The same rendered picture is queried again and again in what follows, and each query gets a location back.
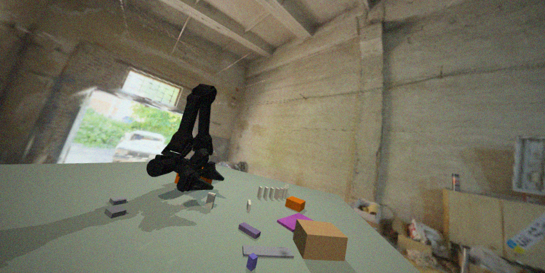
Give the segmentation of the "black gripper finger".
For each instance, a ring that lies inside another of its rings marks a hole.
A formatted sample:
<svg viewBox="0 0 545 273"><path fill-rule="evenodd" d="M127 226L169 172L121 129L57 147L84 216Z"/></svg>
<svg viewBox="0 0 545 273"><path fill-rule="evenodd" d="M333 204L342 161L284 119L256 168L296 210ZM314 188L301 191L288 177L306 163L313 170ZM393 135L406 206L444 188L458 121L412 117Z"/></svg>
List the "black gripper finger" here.
<svg viewBox="0 0 545 273"><path fill-rule="evenodd" d="M224 181L225 178L216 170L215 164L214 164L214 165L211 165L207 179L212 179L215 181Z"/></svg>
<svg viewBox="0 0 545 273"><path fill-rule="evenodd" d="M212 186L210 183L201 179L199 176L199 173L196 172L192 174L192 177L188 183L188 187L186 191L191 191L191 190L197 191L197 190L207 190L207 189L213 190L213 188L214 186Z"/></svg>

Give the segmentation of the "blue rectangular block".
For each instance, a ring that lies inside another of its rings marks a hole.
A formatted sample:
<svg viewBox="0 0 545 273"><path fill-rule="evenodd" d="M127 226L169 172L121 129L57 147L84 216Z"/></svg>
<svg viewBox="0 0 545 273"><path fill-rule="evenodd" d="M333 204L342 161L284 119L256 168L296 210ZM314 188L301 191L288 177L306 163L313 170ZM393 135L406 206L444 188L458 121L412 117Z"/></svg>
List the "blue rectangular block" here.
<svg viewBox="0 0 545 273"><path fill-rule="evenodd" d="M250 254L246 265L247 269L249 269L250 271L254 270L256 268L257 260L257 255L255 255L254 253Z"/></svg>

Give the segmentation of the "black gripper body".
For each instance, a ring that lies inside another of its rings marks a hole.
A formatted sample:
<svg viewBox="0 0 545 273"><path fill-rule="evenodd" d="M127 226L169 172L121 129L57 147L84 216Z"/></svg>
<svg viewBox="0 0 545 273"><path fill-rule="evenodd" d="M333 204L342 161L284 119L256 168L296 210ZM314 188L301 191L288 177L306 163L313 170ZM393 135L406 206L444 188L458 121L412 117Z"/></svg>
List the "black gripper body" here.
<svg viewBox="0 0 545 273"><path fill-rule="evenodd" d="M192 177L193 173L198 172L199 176L208 177L211 165L214 165L214 162L205 163L204 168L202 169L202 164L196 164L196 167L193 169L186 163L186 160L183 160L177 168L177 173L179 177L179 182L177 183L177 189L179 191L186 191L188 183Z"/></svg>

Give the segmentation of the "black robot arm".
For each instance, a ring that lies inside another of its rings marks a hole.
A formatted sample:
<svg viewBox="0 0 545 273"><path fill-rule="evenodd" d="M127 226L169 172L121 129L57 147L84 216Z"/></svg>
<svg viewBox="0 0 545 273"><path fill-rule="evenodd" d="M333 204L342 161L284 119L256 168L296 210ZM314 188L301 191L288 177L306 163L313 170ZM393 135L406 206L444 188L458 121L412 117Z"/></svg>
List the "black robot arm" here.
<svg viewBox="0 0 545 273"><path fill-rule="evenodd" d="M212 85L199 84L192 89L186 99L187 104L178 131L165 146L161 152L162 155L156 155L155 159L151 159L147 164L147 172L151 177L158 177L172 171L177 172L177 168L183 160L186 160L188 166L193 169L196 164L201 163L204 167L208 162L209 155L213 154L212 140L209 134L210 109L216 95L217 90ZM198 134L193 137L192 132L198 111ZM190 159L185 159L184 157L191 150L195 152L194 155Z"/></svg>

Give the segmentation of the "purple flat rectangular block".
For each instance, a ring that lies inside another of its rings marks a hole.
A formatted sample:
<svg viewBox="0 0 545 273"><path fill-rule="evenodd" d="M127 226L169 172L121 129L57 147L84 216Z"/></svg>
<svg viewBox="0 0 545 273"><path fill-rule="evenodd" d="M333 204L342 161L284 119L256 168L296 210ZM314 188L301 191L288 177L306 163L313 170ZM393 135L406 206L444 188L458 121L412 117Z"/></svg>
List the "purple flat rectangular block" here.
<svg viewBox="0 0 545 273"><path fill-rule="evenodd" d="M295 215L291 215L285 218L278 219L278 223L284 226L286 229L289 229L290 231L294 232L294 228L296 225L297 219L300 220L312 220L304 215L301 215L300 213L297 213ZM312 220L313 221L313 220Z"/></svg>

